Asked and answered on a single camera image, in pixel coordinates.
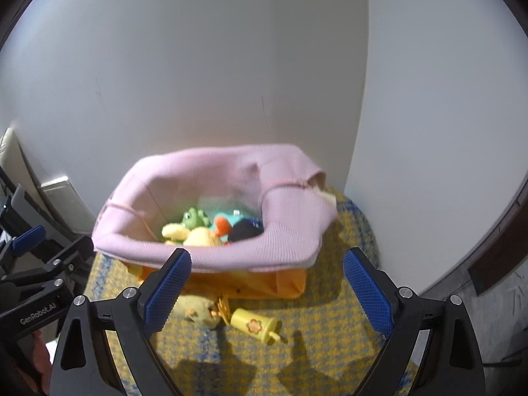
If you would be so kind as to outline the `person's left hand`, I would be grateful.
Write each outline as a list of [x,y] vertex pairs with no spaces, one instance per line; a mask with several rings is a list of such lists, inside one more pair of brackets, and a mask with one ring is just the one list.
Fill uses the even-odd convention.
[[41,376],[41,387],[48,387],[52,372],[52,363],[48,348],[42,339],[41,331],[35,331],[32,334],[34,347],[32,352],[31,361],[35,369],[40,373]]

